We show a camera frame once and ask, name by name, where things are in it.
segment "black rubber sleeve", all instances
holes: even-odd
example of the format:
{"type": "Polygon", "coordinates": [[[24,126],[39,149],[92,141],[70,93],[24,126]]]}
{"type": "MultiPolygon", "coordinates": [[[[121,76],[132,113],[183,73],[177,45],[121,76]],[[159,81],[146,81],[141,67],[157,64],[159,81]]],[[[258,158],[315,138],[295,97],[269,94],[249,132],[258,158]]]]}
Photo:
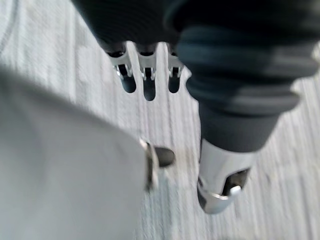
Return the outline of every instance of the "black rubber sleeve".
{"type": "Polygon", "coordinates": [[[280,114],[297,105],[293,81],[318,69],[311,53],[320,8],[299,0],[264,1],[263,8],[248,0],[227,3],[215,1],[209,10],[203,0],[175,1],[166,24],[181,31],[176,49],[192,72],[186,86],[199,101],[202,137],[252,152],[266,143],[280,114]]]}

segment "robotic hand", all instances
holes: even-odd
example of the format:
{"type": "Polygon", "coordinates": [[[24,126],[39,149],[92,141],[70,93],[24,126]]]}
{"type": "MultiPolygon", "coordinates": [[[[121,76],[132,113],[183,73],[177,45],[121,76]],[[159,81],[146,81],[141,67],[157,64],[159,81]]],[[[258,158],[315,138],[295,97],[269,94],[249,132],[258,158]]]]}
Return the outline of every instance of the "robotic hand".
{"type": "Polygon", "coordinates": [[[320,38],[319,2],[72,1],[126,92],[136,82],[125,41],[135,43],[147,101],[156,96],[158,42],[168,45],[170,92],[178,91],[184,65],[192,72],[186,86],[199,101],[198,199],[208,214],[223,211],[280,115],[299,102],[294,80],[318,69],[311,52],[320,38]]]}

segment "gray carpet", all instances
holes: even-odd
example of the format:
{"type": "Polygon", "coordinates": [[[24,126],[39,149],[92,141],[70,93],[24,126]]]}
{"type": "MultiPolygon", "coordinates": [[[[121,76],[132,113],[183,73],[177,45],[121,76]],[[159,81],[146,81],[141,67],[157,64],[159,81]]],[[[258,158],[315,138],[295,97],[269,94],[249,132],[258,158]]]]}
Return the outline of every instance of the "gray carpet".
{"type": "MultiPolygon", "coordinates": [[[[177,163],[145,195],[136,240],[320,239],[320,79],[294,86],[301,104],[285,114],[256,164],[244,193],[219,215],[205,215],[196,197],[199,155],[197,102],[184,84],[169,93],[165,46],[157,50],[153,102],[123,91],[111,63],[68,0],[0,0],[0,61],[93,114],[172,148],[177,163]]],[[[129,44],[133,70],[137,56],[129,44]]],[[[315,51],[319,59],[320,50],[315,51]]],[[[182,81],[189,73],[185,69],[182,81]]]]}

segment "black rubber tip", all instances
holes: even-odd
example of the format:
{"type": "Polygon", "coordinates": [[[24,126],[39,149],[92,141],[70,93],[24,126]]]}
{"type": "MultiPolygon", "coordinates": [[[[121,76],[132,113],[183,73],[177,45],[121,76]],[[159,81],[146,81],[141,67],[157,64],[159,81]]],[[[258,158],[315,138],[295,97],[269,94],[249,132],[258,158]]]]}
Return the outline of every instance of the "black rubber tip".
{"type": "Polygon", "coordinates": [[[161,168],[168,167],[176,161],[175,153],[169,148],[156,146],[154,149],[161,168]]]}
{"type": "Polygon", "coordinates": [[[146,80],[143,80],[143,95],[147,101],[152,101],[156,97],[156,84],[155,80],[147,77],[146,80]]]}
{"type": "Polygon", "coordinates": [[[133,76],[123,76],[121,83],[123,89],[129,94],[133,93],[137,88],[136,81],[133,76]]]}
{"type": "Polygon", "coordinates": [[[178,92],[179,87],[180,87],[180,77],[177,77],[177,76],[169,77],[169,83],[168,83],[169,91],[175,94],[176,92],[178,92]]]}

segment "shiny metal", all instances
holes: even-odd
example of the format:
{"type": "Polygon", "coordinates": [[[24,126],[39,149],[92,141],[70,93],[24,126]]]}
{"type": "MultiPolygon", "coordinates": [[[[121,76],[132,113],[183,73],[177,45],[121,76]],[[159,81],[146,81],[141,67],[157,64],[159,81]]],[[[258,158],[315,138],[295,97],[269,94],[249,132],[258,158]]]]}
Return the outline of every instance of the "shiny metal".
{"type": "Polygon", "coordinates": [[[147,181],[145,189],[147,191],[155,190],[158,188],[158,171],[159,171],[159,159],[154,146],[150,143],[140,139],[140,144],[145,151],[146,165],[147,165],[147,181]]]}
{"type": "Polygon", "coordinates": [[[169,69],[169,76],[173,77],[173,69],[178,68],[177,77],[180,78],[182,70],[184,68],[183,63],[179,60],[177,55],[172,51],[172,47],[167,45],[168,47],[168,69],[169,69]]]}
{"type": "Polygon", "coordinates": [[[230,195],[223,196],[216,193],[211,193],[203,189],[198,182],[199,202],[207,214],[218,214],[225,210],[241,192],[240,186],[234,186],[230,189],[230,195]]]}
{"type": "Polygon", "coordinates": [[[156,79],[156,70],[157,70],[157,54],[156,51],[153,52],[151,55],[142,55],[137,50],[139,65],[140,65],[140,71],[142,75],[143,80],[147,80],[146,76],[146,69],[151,69],[151,80],[156,79]]]}
{"type": "MultiPolygon", "coordinates": [[[[150,78],[151,78],[151,80],[155,80],[156,79],[156,70],[153,67],[151,67],[150,70],[151,70],[151,77],[150,78]]],[[[147,80],[146,68],[143,69],[141,74],[142,74],[142,79],[147,80]]]]}
{"type": "MultiPolygon", "coordinates": [[[[128,66],[127,64],[124,65],[125,66],[125,69],[126,69],[126,72],[127,72],[127,76],[128,77],[131,77],[133,75],[133,71],[132,71],[132,68],[130,66],[128,66]]],[[[119,65],[116,65],[116,66],[113,66],[113,68],[115,69],[116,71],[116,74],[121,78],[121,79],[124,79],[124,76],[121,74],[120,72],[120,69],[119,69],[119,65]]]]}
{"type": "Polygon", "coordinates": [[[125,52],[123,52],[123,54],[121,56],[118,56],[118,57],[112,57],[112,56],[109,55],[109,59],[110,59],[112,65],[113,65],[113,68],[116,70],[116,74],[121,79],[123,79],[123,75],[120,72],[119,65],[124,65],[125,66],[125,69],[126,69],[128,77],[131,77],[133,75],[131,60],[130,60],[127,48],[125,48],[124,51],[125,52]]]}
{"type": "Polygon", "coordinates": [[[254,152],[231,152],[202,140],[197,187],[206,213],[220,213],[234,200],[245,185],[254,157],[254,152]]]}

